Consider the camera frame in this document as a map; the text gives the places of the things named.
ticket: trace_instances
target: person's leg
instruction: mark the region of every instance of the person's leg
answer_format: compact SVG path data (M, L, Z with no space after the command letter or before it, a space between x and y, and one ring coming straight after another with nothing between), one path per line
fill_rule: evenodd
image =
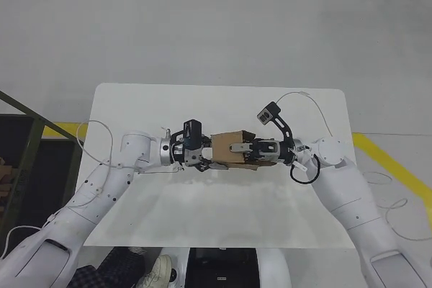
M97 272L109 287L131 288L145 273L144 250L114 247Z

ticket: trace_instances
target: plaid pants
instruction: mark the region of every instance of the plaid pants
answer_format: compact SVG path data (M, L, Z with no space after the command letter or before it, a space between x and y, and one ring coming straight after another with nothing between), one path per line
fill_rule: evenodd
M68 288L131 288L144 273L144 256L128 247L114 247L98 269L92 265L78 268Z

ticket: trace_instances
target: white cable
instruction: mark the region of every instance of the white cable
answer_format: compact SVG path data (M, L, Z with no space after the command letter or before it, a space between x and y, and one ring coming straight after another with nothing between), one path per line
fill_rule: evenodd
M400 199L400 200L396 201L394 204L390 205L389 207L383 207L383 206L379 206L379 205L377 205L377 206L379 208L381 208L381 209L386 209L386 212L384 214L384 219L386 220L386 223L389 225L390 229L392 229L392 231L394 231L395 235L397 235L398 237L403 238L403 239L408 240L408 241L415 241L415 242L422 242L422 241L432 240L432 237L427 237L427 238L410 238L410 237L406 237L406 236L400 234L398 231L396 231L396 229L392 226L392 223L390 223L390 221L389 221L389 212L391 210L402 208L406 204L408 204L408 199L407 198L403 198L403 199ZM431 256L431 260L429 261L429 264L431 265L431 268L432 268L432 256Z
M32 229L36 229L36 230L41 230L40 227L29 226L29 225L16 226L15 228L11 229L8 232L8 235L6 235L5 248L4 248L3 254L0 256L0 261L2 261L4 259L5 255L6 255L6 251L8 250L9 236L12 234L13 231L15 231L16 229L19 229L19 228L32 228Z
M322 109L320 108L320 106L318 106L318 103L307 92L304 92L304 91L300 91L300 92L296 92L296 91L288 92L286 94L283 94L277 101L275 101L275 103L278 104L280 102L280 100L282 100L283 97L285 97L286 95L290 95L290 94L300 94L300 95L303 95L303 96L309 98L310 100L312 100L312 102L314 102L315 106L317 106L317 108L318 108L318 111L320 111L320 114L322 115L323 121L325 122L326 129L328 129L328 132L330 133L330 136L333 137L333 133L331 133L331 130L330 130L329 126L328 126L328 123L326 122L325 115L323 115Z

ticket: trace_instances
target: black cable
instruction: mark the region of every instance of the black cable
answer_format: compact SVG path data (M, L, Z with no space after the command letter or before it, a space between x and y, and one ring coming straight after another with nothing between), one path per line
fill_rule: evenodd
M314 154L314 158L317 161L317 174L315 175L314 179L307 181L307 182L303 182L303 181L296 179L293 176L294 165L291 165L291 170L289 171L289 176L291 177L291 179L293 179L295 182L297 182L299 184L312 184L312 183L314 183L315 180L317 180L318 176L320 175L320 167L321 167L321 163L320 163L320 160L318 160L317 155Z

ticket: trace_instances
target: sneaker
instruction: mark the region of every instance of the sneaker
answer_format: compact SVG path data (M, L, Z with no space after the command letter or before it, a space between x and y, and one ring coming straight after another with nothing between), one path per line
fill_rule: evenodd
M160 255L152 267L152 271L144 277L137 288L168 288L171 276L171 258Z

